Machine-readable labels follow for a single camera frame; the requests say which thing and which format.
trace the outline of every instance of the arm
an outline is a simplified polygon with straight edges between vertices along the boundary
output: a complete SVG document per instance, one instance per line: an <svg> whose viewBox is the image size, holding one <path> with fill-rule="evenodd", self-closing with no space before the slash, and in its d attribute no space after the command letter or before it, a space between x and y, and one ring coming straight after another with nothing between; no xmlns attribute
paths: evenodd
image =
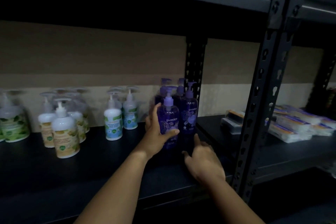
<svg viewBox="0 0 336 224"><path fill-rule="evenodd" d="M205 142L201 142L197 134L194 140L195 148L192 157L184 151L184 162L191 175L208 190L225 223L264 224L225 182L223 167L212 147Z"/></svg>
<svg viewBox="0 0 336 224"><path fill-rule="evenodd" d="M157 104L153 121L146 120L146 132L137 147L93 197L75 224L131 224L137 206L142 175L147 161L157 154L168 138L179 133L173 129L160 134Z"/></svg>

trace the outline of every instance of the bottle label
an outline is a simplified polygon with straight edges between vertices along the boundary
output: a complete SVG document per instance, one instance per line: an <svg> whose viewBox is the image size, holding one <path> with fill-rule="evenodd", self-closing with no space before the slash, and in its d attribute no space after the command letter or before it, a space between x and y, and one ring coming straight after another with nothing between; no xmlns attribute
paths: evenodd
<svg viewBox="0 0 336 224"><path fill-rule="evenodd" d="M80 149L77 127L53 131L53 137L58 158L73 156Z"/></svg>
<svg viewBox="0 0 336 224"><path fill-rule="evenodd" d="M85 133L89 132L90 130L90 127L89 127L89 120L88 120L88 113L83 113L83 120L84 120L84 130L85 130Z"/></svg>
<svg viewBox="0 0 336 224"><path fill-rule="evenodd" d="M179 127L179 119L178 118L171 118L166 120L159 120L160 124L160 133L164 135L167 131L172 129L178 129ZM170 149L175 147L177 144L177 136L169 138L163 148Z"/></svg>
<svg viewBox="0 0 336 224"><path fill-rule="evenodd" d="M84 128L85 125L85 120L83 117L77 118L76 119L76 124L77 124L77 130L78 130L78 137L79 137L79 142L82 143L86 139L86 130Z"/></svg>
<svg viewBox="0 0 336 224"><path fill-rule="evenodd" d="M181 128L184 133L192 133L195 130L197 118L197 107L189 108L181 112Z"/></svg>
<svg viewBox="0 0 336 224"><path fill-rule="evenodd" d="M109 139L114 139L122 136L123 127L121 115L115 117L104 117L105 119L105 133Z"/></svg>
<svg viewBox="0 0 336 224"><path fill-rule="evenodd" d="M2 130L0 129L0 142L3 141L3 140L5 140L5 137L2 133Z"/></svg>
<svg viewBox="0 0 336 224"><path fill-rule="evenodd" d="M51 128L51 122L41 122L40 128L44 146L48 148L53 148L54 137L53 137L53 130Z"/></svg>
<svg viewBox="0 0 336 224"><path fill-rule="evenodd" d="M19 141L29 136L29 128L24 114L14 118L0 118L0 126L6 141Z"/></svg>
<svg viewBox="0 0 336 224"><path fill-rule="evenodd" d="M126 111L124 109L124 128L134 128L138 125L138 108L128 109Z"/></svg>

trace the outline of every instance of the person's right arm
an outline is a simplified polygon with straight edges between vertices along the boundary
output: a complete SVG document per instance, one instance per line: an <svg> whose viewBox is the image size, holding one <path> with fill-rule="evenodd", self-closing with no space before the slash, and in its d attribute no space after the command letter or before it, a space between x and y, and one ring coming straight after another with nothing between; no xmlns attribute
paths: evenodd
<svg viewBox="0 0 336 224"><path fill-rule="evenodd" d="M195 134L195 148L184 162L191 175L209 192L227 224L264 224L225 181L224 169L212 147Z"/></svg>

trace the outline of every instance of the wall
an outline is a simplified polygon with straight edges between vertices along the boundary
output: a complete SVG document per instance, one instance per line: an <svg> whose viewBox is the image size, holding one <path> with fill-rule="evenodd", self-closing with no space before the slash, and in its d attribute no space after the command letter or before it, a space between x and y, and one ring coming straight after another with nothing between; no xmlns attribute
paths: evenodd
<svg viewBox="0 0 336 224"><path fill-rule="evenodd" d="M259 44L209 39L199 115L244 110ZM160 78L184 76L184 36L0 21L0 87L20 89L34 131L39 93L53 87L86 86L90 125L103 125L110 86L137 85L140 116L148 112ZM278 102L304 106L323 51L293 47Z"/></svg>

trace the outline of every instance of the forearm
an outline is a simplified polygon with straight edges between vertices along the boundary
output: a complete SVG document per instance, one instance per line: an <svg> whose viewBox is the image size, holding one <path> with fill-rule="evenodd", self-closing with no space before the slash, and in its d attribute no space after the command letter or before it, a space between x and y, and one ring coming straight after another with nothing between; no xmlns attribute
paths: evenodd
<svg viewBox="0 0 336 224"><path fill-rule="evenodd" d="M264 224L238 194L227 184L224 177L206 182L206 188L214 199L227 224Z"/></svg>
<svg viewBox="0 0 336 224"><path fill-rule="evenodd" d="M131 224L147 159L130 154L94 196L75 224Z"/></svg>

